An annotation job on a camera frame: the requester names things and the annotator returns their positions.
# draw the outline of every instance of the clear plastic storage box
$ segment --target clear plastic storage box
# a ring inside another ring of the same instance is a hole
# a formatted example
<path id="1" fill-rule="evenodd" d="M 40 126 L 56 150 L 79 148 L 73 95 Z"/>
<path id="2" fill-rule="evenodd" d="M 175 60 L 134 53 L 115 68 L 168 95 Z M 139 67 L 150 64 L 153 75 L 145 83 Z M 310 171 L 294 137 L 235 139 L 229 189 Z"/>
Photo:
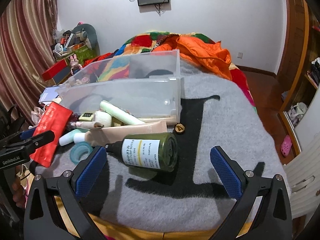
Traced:
<path id="1" fill-rule="evenodd" d="M 107 100 L 135 117 L 180 121 L 179 50 L 129 54 L 94 62 L 57 90 L 61 105 L 75 113 L 100 109 Z"/>

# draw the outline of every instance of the pink shoe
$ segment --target pink shoe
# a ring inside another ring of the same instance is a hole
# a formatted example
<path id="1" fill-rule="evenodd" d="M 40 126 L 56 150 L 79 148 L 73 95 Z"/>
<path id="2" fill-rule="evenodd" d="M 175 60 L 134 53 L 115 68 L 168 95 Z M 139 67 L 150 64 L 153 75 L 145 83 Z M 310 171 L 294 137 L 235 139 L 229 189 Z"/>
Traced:
<path id="1" fill-rule="evenodd" d="M 290 136 L 287 135 L 284 140 L 283 143 L 281 144 L 281 153 L 284 157 L 287 157 L 289 155 L 289 151 L 291 149 L 292 146 L 292 141 L 290 139 Z"/>

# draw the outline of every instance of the cosmetic tube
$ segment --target cosmetic tube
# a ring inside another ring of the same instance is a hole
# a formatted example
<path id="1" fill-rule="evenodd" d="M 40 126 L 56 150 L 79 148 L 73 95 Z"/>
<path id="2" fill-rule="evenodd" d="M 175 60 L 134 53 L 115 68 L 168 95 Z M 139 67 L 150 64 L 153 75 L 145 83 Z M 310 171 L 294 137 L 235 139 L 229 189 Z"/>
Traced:
<path id="1" fill-rule="evenodd" d="M 120 108 L 114 106 L 113 104 L 109 103 L 108 101 L 102 101 L 100 103 L 100 108 L 110 114 L 111 116 L 115 117 L 116 119 L 120 120 L 121 122 L 131 125 L 131 124 L 143 124 L 145 122 L 139 120 L 138 118 L 134 117 L 131 114 L 121 110 Z"/>
<path id="2" fill-rule="evenodd" d="M 148 123 L 148 122 L 157 122 L 157 121 L 166 121 L 167 126 L 172 126 L 177 124 L 177 116 L 153 116 L 153 117 L 142 117 L 138 118 L 139 120 Z"/>
<path id="3" fill-rule="evenodd" d="M 165 121 L 95 129 L 90 130 L 85 134 L 77 134 L 76 136 L 81 136 L 82 141 L 90 143 L 91 146 L 100 145 L 104 147 L 108 143 L 122 141 L 124 137 L 126 137 L 129 134 L 147 134 L 162 132 L 167 132 L 167 124 Z"/>
<path id="4" fill-rule="evenodd" d="M 76 133 L 85 133 L 87 129 L 74 129 L 71 132 L 66 133 L 65 135 L 59 138 L 59 144 L 61 146 L 67 145 L 73 142 L 73 137 Z"/>
<path id="5" fill-rule="evenodd" d="M 69 125 L 73 128 L 82 128 L 82 129 L 104 128 L 104 125 L 99 122 L 70 122 Z"/>

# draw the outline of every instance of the white tube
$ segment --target white tube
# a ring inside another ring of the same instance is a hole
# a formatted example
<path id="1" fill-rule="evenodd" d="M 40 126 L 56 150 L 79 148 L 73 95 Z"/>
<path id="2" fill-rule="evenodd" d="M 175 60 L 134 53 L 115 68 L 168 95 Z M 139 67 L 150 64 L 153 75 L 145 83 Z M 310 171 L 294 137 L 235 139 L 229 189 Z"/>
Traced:
<path id="1" fill-rule="evenodd" d="M 85 133 L 81 132 L 81 133 L 76 133 L 73 136 L 73 142 L 74 143 L 79 143 L 79 142 L 84 142 L 85 141 Z"/>
<path id="2" fill-rule="evenodd" d="M 76 134 L 76 133 L 81 133 L 81 132 L 86 132 L 87 130 L 86 129 L 75 129 L 75 130 L 72 130 L 71 132 L 68 132 L 66 133 L 65 135 L 61 136 L 59 138 L 59 144 L 61 146 L 64 146 L 64 145 L 67 145 L 69 143 L 72 143 L 73 142 L 73 136 Z"/>
<path id="3" fill-rule="evenodd" d="M 139 120 L 138 118 L 134 117 L 133 115 L 128 114 L 125 111 L 119 109 L 118 107 L 110 104 L 108 101 L 102 101 L 100 103 L 100 108 L 127 125 L 145 123 Z"/>
<path id="4" fill-rule="evenodd" d="M 70 122 L 70 125 L 75 128 L 82 128 L 82 129 L 88 129 L 88 130 L 104 128 L 104 125 L 99 122 Z"/>

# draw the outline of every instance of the light green tube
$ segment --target light green tube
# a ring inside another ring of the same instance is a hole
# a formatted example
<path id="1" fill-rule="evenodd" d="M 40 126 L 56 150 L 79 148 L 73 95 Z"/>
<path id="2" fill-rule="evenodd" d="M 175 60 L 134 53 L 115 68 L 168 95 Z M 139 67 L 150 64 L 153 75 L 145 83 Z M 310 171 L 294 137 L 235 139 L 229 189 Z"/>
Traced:
<path id="1" fill-rule="evenodd" d="M 131 124 L 143 124 L 145 122 L 139 120 L 138 118 L 134 117 L 131 114 L 126 113 L 125 111 L 121 110 L 120 108 L 114 106 L 113 104 L 109 103 L 108 101 L 102 101 L 100 103 L 100 108 L 110 114 L 111 116 L 115 117 L 116 119 L 120 120 L 121 122 L 131 125 Z"/>

